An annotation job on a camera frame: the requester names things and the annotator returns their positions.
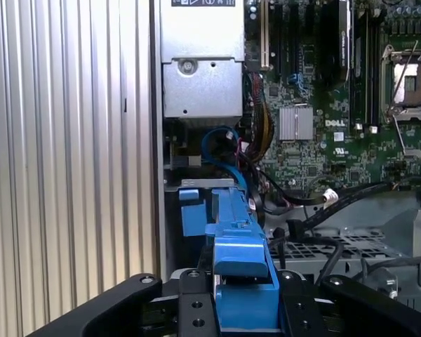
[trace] green circuit board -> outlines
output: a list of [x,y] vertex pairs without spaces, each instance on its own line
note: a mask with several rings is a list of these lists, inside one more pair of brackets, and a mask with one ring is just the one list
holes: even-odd
[[[388,8],[389,15],[381,27],[380,50],[392,45],[395,50],[411,49],[421,34],[390,34],[395,7]],[[275,135],[273,143],[262,160],[264,169],[285,188],[303,190],[307,183],[322,174],[331,174],[345,185],[358,185],[381,180],[399,179],[399,176],[421,176],[421,158],[405,157],[394,123],[385,123],[381,117],[380,132],[354,132],[350,118],[363,112],[349,113],[349,82],[335,90],[320,88],[317,80],[318,46],[312,39],[300,44],[300,66],[307,94],[294,86],[284,85],[272,73],[264,73],[265,96],[276,122],[279,109],[296,104],[307,104],[314,111],[314,139],[281,141]],[[339,121],[328,126],[326,121]],[[407,149],[421,150],[421,123],[399,124]]]

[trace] blue cable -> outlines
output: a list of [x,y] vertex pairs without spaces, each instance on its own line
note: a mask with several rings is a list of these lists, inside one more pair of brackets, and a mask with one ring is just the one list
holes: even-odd
[[237,169],[237,167],[223,163],[221,161],[218,161],[214,158],[212,158],[211,154],[208,151],[208,141],[211,135],[217,132],[221,131],[230,131],[234,134],[235,141],[239,140],[239,134],[237,131],[235,131],[233,128],[227,127],[227,126],[221,126],[219,128],[214,128],[213,130],[207,132],[207,134],[203,137],[203,140],[201,141],[201,152],[203,154],[203,158],[206,159],[209,163],[214,164],[215,166],[218,166],[226,171],[229,171],[237,180],[240,187],[245,190],[245,193],[248,192],[248,185],[246,184],[246,180],[241,174],[241,172]]

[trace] pcie slot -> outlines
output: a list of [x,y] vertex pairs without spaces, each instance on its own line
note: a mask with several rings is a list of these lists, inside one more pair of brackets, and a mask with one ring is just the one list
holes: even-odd
[[283,74],[285,68],[285,25],[283,23],[283,5],[275,3],[271,7],[270,18],[272,21],[271,29],[271,62],[274,64],[274,73],[278,77]]
[[300,72],[300,12],[298,4],[290,5],[287,38],[289,74],[297,74]]
[[269,70],[269,2],[260,0],[260,67]]

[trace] blue plastic latch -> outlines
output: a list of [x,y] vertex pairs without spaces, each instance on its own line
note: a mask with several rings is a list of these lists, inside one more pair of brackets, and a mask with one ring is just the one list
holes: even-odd
[[267,277],[263,240],[246,236],[216,237],[213,270],[217,275]]
[[205,234],[207,215],[206,200],[199,200],[197,189],[180,190],[182,234],[185,237],[198,237]]
[[199,191],[196,188],[180,190],[180,201],[199,200]]

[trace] capacitor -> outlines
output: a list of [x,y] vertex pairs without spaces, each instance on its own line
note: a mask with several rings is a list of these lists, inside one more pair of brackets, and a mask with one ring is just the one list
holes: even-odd
[[398,34],[398,23],[396,21],[392,22],[392,34]]
[[399,34],[403,35],[405,33],[406,33],[406,21],[401,20],[401,21],[399,21]]
[[394,10],[394,12],[393,12],[393,16],[395,16],[395,17],[399,17],[399,16],[401,16],[402,15],[402,7],[398,7],[398,8],[396,8],[395,10]]
[[411,13],[412,13],[412,8],[410,8],[409,6],[406,6],[404,10],[402,11],[402,15],[405,17],[410,16]]
[[415,34],[421,34],[421,20],[415,21]]
[[407,22],[407,34],[413,34],[413,20]]
[[421,7],[420,6],[418,6],[417,8],[415,8],[413,10],[413,16],[415,18],[419,18],[421,16]]

